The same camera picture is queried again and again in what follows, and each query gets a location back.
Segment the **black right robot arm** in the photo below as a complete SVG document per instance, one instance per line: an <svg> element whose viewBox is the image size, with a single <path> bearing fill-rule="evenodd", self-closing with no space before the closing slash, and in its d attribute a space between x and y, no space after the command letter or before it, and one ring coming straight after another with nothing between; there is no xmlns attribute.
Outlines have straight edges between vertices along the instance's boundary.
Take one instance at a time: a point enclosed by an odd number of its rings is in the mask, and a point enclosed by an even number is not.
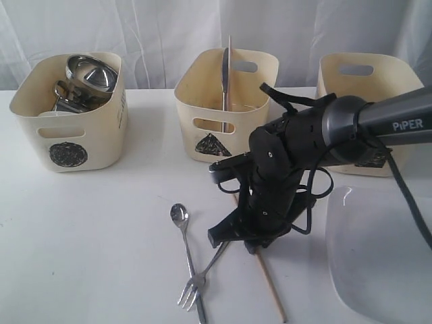
<svg viewBox="0 0 432 324"><path fill-rule="evenodd" d="M422 87L379 102L331 93L318 99L261 90L285 109L284 114L251 132L249 150L212 163L209 171L221 186L239 181L238 205L207 232L212 247L243 241L250 253L268 247L311 216L318 196L310 176L331 166L364 163L381 153L426 243L431 230L403 180L392 148L431 141L431 88Z"/></svg>

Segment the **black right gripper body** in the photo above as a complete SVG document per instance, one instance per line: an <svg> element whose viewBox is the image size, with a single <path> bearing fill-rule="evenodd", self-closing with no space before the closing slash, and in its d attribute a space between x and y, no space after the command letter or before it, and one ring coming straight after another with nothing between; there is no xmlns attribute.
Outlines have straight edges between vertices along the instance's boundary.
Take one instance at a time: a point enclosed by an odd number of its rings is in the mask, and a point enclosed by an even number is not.
<svg viewBox="0 0 432 324"><path fill-rule="evenodd" d="M266 180L257 169L247 168L214 169L211 173L220 191L239 194L237 207L207 232L213 248L243 241L254 254L258 247L268 247L291 230L310 234L316 196L310 183L301 183L303 170L282 180Z"/></svg>

